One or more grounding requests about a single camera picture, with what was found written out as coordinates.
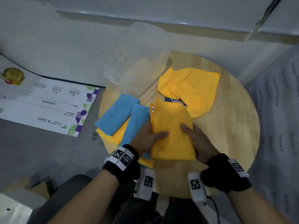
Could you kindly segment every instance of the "person's right hand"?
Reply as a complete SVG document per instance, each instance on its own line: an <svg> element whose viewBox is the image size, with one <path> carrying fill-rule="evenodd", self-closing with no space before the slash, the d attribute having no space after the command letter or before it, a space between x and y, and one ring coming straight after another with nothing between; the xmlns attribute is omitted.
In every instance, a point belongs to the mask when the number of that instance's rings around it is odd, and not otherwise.
<svg viewBox="0 0 299 224"><path fill-rule="evenodd" d="M197 159L200 162L207 164L207 162L211 158L220 154L220 152L214 147L214 145L212 145L204 132L195 124L193 124L193 130L191 130L189 127L182 123L181 129L191 137L193 146L196 151Z"/></svg>

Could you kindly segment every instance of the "forearm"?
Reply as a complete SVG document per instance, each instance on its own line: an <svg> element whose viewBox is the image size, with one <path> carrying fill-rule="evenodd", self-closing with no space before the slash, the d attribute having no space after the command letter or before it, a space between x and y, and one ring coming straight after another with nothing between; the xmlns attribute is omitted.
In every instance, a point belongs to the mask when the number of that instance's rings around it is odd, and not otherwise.
<svg viewBox="0 0 299 224"><path fill-rule="evenodd" d="M102 170L48 224L98 224L103 218L118 185L118 180L114 175Z"/></svg>
<svg viewBox="0 0 299 224"><path fill-rule="evenodd" d="M227 194L242 224L289 223L252 187L245 191Z"/></svg>

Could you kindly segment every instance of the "qr code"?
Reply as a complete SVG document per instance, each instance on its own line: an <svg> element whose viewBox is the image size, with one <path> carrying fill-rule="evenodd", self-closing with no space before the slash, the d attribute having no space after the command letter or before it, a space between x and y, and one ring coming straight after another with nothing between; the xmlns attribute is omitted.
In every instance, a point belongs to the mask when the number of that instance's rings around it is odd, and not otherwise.
<svg viewBox="0 0 299 224"><path fill-rule="evenodd" d="M118 149L112 156L119 159L121 158L122 155L123 155L123 151Z"/></svg>
<svg viewBox="0 0 299 224"><path fill-rule="evenodd" d="M236 169L236 171L244 171L243 168L238 163L232 163L232 166Z"/></svg>
<svg viewBox="0 0 299 224"><path fill-rule="evenodd" d="M131 162L131 158L127 155L127 154L125 154L122 158L121 158L121 162L125 165L125 166L128 166L129 165L129 163Z"/></svg>
<svg viewBox="0 0 299 224"><path fill-rule="evenodd" d="M200 184L199 184L198 179L190 180L190 182L191 182L191 188L192 189L200 189Z"/></svg>
<svg viewBox="0 0 299 224"><path fill-rule="evenodd" d="M150 176L145 176L145 180L144 180L144 185L148 186L148 187L152 187L152 181L154 179Z"/></svg>

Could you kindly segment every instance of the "wrist strap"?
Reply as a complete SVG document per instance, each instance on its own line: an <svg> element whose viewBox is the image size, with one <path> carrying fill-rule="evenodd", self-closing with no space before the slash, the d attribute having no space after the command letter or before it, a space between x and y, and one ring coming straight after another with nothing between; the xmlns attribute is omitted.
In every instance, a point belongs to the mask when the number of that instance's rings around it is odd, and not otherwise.
<svg viewBox="0 0 299 224"><path fill-rule="evenodd" d="M119 184L140 178L139 155L130 145L123 145L105 159L103 169L113 174Z"/></svg>
<svg viewBox="0 0 299 224"><path fill-rule="evenodd" d="M235 159L229 159L226 154L218 154L211 158L201 173L201 181L208 187L214 187L225 193L244 191L251 187L249 174L244 171Z"/></svg>

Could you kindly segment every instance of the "white sensor device with marker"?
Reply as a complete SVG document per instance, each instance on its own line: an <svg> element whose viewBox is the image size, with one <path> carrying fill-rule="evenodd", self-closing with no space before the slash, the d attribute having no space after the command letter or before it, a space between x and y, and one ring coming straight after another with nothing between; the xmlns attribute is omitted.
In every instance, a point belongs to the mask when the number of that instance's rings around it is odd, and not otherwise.
<svg viewBox="0 0 299 224"><path fill-rule="evenodd" d="M141 176L136 182L133 196L142 200L150 200L155 179L155 172L152 169L141 170Z"/></svg>
<svg viewBox="0 0 299 224"><path fill-rule="evenodd" d="M204 203L207 201L207 195L204 190L204 184L200 180L200 174L191 172L188 174L188 183L194 203Z"/></svg>

